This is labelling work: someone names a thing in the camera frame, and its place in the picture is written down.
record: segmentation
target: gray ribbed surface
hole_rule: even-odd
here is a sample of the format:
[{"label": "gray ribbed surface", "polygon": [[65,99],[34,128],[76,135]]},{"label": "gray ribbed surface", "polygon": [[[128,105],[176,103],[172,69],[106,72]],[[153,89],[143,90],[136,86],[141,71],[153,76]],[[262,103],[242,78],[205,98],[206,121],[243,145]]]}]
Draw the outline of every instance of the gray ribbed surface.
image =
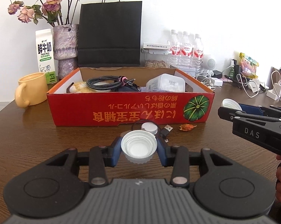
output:
[{"label": "gray ribbed surface", "polygon": [[5,224],[273,224],[262,216],[229,220],[199,207],[185,189],[172,188],[164,179],[114,179],[91,189],[74,210],[45,220],[11,216]]}]

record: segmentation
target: yellow mug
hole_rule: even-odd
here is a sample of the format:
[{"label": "yellow mug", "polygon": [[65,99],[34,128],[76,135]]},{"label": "yellow mug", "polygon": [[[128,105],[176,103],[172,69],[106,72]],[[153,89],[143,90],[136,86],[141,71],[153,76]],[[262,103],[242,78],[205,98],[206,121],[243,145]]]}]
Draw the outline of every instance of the yellow mug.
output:
[{"label": "yellow mug", "polygon": [[48,86],[45,73],[37,72],[24,76],[19,79],[18,84],[15,91],[15,101],[18,107],[37,105],[47,99]]}]

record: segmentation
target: green pumpkin illustration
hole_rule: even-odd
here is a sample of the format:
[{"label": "green pumpkin illustration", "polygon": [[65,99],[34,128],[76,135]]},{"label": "green pumpkin illustration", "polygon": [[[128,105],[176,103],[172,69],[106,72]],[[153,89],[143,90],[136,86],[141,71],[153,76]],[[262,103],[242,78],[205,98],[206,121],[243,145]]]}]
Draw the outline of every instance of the green pumpkin illustration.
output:
[{"label": "green pumpkin illustration", "polygon": [[204,95],[196,96],[189,100],[184,107],[184,118],[195,121],[202,118],[209,107],[209,99]]}]

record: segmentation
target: red cardboard box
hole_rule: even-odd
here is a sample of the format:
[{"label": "red cardboard box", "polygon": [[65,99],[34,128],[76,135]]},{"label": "red cardboard box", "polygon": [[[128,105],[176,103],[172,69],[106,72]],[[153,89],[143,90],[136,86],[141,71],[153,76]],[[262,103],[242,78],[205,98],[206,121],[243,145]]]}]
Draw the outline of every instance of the red cardboard box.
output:
[{"label": "red cardboard box", "polygon": [[[89,78],[113,75],[136,78],[138,86],[163,73],[186,82],[185,93],[109,92],[66,93],[67,88]],[[159,125],[205,122],[215,92],[186,73],[172,68],[77,68],[47,94],[56,126],[117,126],[149,119]]]}]

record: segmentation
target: white speaker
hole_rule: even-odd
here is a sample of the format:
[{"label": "white speaker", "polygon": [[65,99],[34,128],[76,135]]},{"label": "white speaker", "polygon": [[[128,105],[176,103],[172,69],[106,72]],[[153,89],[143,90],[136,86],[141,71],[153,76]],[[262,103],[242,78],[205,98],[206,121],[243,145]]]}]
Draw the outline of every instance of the white speaker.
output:
[{"label": "white speaker", "polygon": [[216,60],[212,55],[203,55],[202,69],[201,73],[205,72],[210,76],[214,75],[212,71],[216,67]]}]

